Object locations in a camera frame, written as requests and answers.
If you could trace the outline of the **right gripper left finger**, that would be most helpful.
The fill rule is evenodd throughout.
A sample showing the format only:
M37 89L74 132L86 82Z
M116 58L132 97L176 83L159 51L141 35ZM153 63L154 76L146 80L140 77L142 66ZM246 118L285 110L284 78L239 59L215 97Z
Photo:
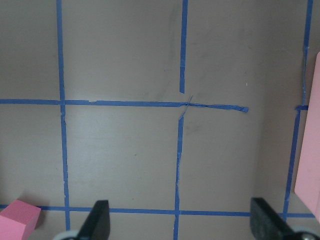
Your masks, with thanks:
M111 232L110 208L108 200L95 202L84 224L80 228L77 240L107 240Z

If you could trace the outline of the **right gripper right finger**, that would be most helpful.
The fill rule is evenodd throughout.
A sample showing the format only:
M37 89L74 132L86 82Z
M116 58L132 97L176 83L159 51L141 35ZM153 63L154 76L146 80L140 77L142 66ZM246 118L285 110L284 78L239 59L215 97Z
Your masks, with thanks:
M250 230L256 240L289 240L295 235L262 197L250 200Z

